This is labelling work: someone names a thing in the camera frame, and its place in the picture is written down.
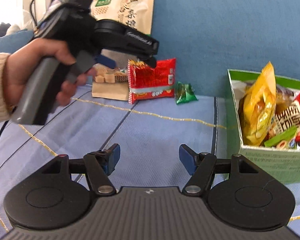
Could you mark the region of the person's left hand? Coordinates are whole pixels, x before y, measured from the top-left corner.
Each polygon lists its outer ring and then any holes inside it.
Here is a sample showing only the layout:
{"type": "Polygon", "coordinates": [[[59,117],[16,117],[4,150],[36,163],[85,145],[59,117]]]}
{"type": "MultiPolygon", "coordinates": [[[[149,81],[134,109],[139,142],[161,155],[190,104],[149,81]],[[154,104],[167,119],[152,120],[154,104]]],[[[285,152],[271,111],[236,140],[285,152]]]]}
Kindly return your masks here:
{"type": "Polygon", "coordinates": [[[76,62],[66,42],[44,38],[35,39],[11,54],[2,73],[3,95],[8,105],[18,104],[28,79],[45,56],[53,56],[65,65],[76,62]]]}

